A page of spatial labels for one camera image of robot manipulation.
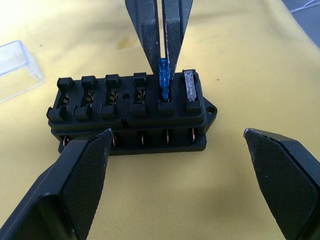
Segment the yellow surface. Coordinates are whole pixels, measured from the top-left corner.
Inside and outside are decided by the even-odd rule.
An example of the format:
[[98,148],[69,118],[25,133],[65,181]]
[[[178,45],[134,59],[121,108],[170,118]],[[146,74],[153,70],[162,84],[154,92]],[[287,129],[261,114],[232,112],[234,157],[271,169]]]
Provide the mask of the yellow surface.
[[[25,43],[46,79],[0,104],[2,225],[59,156],[46,118],[58,77],[151,70],[124,0],[2,0],[0,32],[0,44]],[[218,108],[206,150],[110,157],[88,239],[284,239],[242,134],[279,133],[320,159],[319,49],[281,0],[195,0],[177,71],[190,68]]]

